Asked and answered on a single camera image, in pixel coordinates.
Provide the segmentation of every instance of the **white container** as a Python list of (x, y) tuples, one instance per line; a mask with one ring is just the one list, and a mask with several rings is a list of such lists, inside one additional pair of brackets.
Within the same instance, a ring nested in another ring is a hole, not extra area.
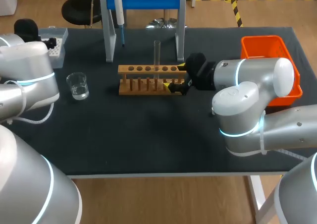
[(17, 0), (0, 0), (0, 16), (13, 15), (17, 6)]

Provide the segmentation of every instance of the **blue pipette holder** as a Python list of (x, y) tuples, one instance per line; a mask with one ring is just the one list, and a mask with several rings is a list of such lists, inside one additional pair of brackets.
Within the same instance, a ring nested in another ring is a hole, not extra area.
[[(114, 0), (100, 0), (103, 18), (103, 31), (106, 49), (106, 61), (112, 62), (116, 33), (110, 10), (115, 10)], [(127, 9), (177, 9), (176, 51), (177, 61), (184, 61), (184, 36), (186, 0), (122, 0), (124, 10)]]

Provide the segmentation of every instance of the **table leg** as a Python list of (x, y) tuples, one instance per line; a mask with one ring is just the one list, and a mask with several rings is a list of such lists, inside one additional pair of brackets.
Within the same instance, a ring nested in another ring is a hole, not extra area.
[(274, 206), (274, 191), (271, 192), (268, 199), (264, 202), (260, 210), (256, 214), (257, 224), (267, 224), (276, 214)]
[(248, 176), (252, 201), (256, 211), (256, 223), (267, 224), (276, 214), (274, 207), (274, 190), (269, 198), (265, 200), (265, 195), (259, 175)]

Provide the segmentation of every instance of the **pipette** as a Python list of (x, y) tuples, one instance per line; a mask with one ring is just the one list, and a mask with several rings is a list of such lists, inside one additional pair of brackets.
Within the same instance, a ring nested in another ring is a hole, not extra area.
[(121, 31), (121, 43), (124, 47), (124, 31), (123, 31), (123, 25), (124, 25), (124, 16), (123, 16), (123, 6), (122, 6), (122, 0), (114, 0), (115, 5), (115, 12), (117, 16), (117, 23)]

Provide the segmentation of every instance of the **black table mat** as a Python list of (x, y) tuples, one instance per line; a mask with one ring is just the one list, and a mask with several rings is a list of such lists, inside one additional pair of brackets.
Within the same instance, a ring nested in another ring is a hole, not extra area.
[[(114, 62), (105, 63), (102, 30), (69, 29), (63, 69), (55, 70), (60, 99), (41, 125), (15, 121), (9, 127), (67, 175), (182, 172), (288, 171), (300, 160), (270, 151), (235, 157), (225, 147), (216, 118), (210, 116), (215, 92), (192, 88), (187, 96), (118, 96), (118, 64), (152, 64), (153, 41), (161, 41), (161, 64), (177, 64), (175, 31), (126, 30), (117, 40)], [(185, 58), (203, 52), (208, 60), (240, 58), (243, 36), (279, 35), (301, 75), (303, 96), (293, 106), (317, 103), (316, 77), (292, 28), (187, 28)], [(72, 99), (66, 77), (87, 75), (90, 95)], [(41, 119), (48, 108), (23, 116)], [(293, 152), (309, 157), (317, 149)]]

